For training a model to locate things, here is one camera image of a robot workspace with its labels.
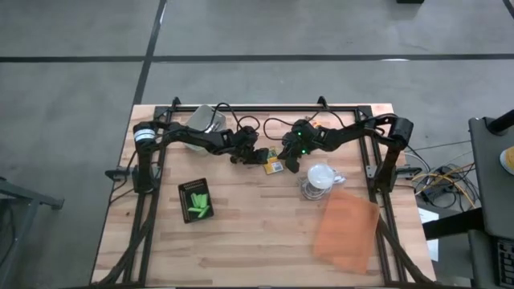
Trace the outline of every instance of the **yellow cable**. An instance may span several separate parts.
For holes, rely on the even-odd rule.
[[[443,175],[438,175],[438,174],[435,174],[435,173],[424,173],[424,174],[421,174],[421,175],[418,175],[416,177],[414,177],[412,179],[412,181],[415,181],[417,179],[419,179],[420,177],[438,177],[439,179],[437,181],[433,181],[430,185],[425,185],[420,191],[416,192],[414,195],[419,195],[421,192],[423,192],[424,190],[426,189],[429,189],[435,185],[437,185],[441,180],[447,180],[449,182],[451,182],[453,185],[455,185],[455,187],[467,198],[467,200],[469,201],[469,203],[471,204],[471,206],[473,207],[473,209],[475,209],[475,203],[469,198],[469,196],[467,195],[466,191],[459,185],[457,184],[456,182],[454,182],[452,179],[450,179],[449,177],[447,177],[448,175],[458,171],[458,170],[461,170],[461,169],[464,169],[466,167],[469,167],[469,166],[472,166],[474,163],[470,163],[468,165],[464,165],[460,168],[457,168],[457,169],[452,169],[450,172],[448,173],[445,173]]]

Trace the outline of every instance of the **orange towel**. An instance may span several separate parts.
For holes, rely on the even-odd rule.
[[[314,255],[343,271],[365,274],[373,251],[377,204],[334,190],[314,242]]]

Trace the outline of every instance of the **wooden tabletop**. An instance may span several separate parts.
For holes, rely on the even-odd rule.
[[[393,112],[391,104],[370,104],[373,114]],[[137,105],[128,126],[120,165],[126,165],[135,149],[134,124],[151,120],[155,105]],[[248,113],[237,113],[238,117]],[[261,124],[268,117],[287,122],[311,116],[312,112],[252,112]],[[354,122],[350,112],[337,113],[345,124]],[[190,113],[174,113],[173,120],[185,123]],[[227,127],[235,129],[226,113]],[[316,120],[325,127],[339,128],[338,120],[321,113]],[[252,125],[246,119],[244,124]],[[276,121],[267,124],[270,136],[281,137],[290,127]],[[268,140],[262,127],[256,147],[281,143]],[[149,260],[147,286],[356,286],[383,284],[376,248],[365,275],[347,273],[315,258],[312,243],[323,216],[326,199],[307,201],[297,186],[298,176],[315,163],[325,162],[342,172],[347,193],[368,199],[365,174],[358,141],[343,144],[337,151],[316,150],[300,159],[300,172],[288,171],[266,175],[262,165],[233,165],[229,156],[199,156],[182,143],[173,143],[166,151],[161,196]],[[405,163],[401,156],[399,165]],[[184,224],[177,186],[206,178],[212,197],[213,218]],[[397,184],[408,184],[398,181]],[[132,183],[112,197],[131,189]],[[92,281],[102,279],[129,244],[137,196],[129,193],[113,203],[109,210],[96,260]],[[400,243],[423,273],[435,279],[425,236],[412,189],[396,187],[391,193]],[[135,272],[139,271],[138,256]],[[388,247],[391,271],[392,251]]]

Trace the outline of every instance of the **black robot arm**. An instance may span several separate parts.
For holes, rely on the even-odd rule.
[[[390,124],[387,136],[377,131],[380,125],[385,124]],[[279,159],[285,160],[286,167],[297,173],[300,168],[298,158],[302,155],[315,149],[332,152],[346,142],[369,136],[388,148],[385,160],[377,168],[373,181],[375,189],[388,193],[396,181],[396,161],[400,152],[409,144],[413,127],[412,122],[394,114],[371,117],[341,129],[323,126],[314,128],[308,121],[298,120],[283,137],[284,150]]]
[[[157,143],[156,131],[162,128],[166,132]],[[231,129],[219,132],[203,132],[189,128],[178,122],[163,123],[160,121],[140,122],[133,128],[138,167],[134,170],[133,181],[136,193],[151,193],[155,188],[152,170],[152,155],[159,148],[173,142],[183,142],[203,147],[214,155],[230,154],[232,163],[242,162],[245,165],[263,165],[267,163],[268,149],[255,149],[259,134],[250,126],[237,132]]]

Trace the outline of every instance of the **concrete floor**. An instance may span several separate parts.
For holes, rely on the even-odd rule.
[[[144,55],[158,0],[0,0],[0,57]],[[169,0],[155,55],[514,53],[501,0]],[[0,176],[56,197],[16,288],[88,283],[141,63],[0,63]],[[468,140],[514,107],[514,60],[155,63],[143,104],[393,103],[411,146]],[[433,166],[470,150],[420,151]],[[467,155],[455,161],[472,161]]]

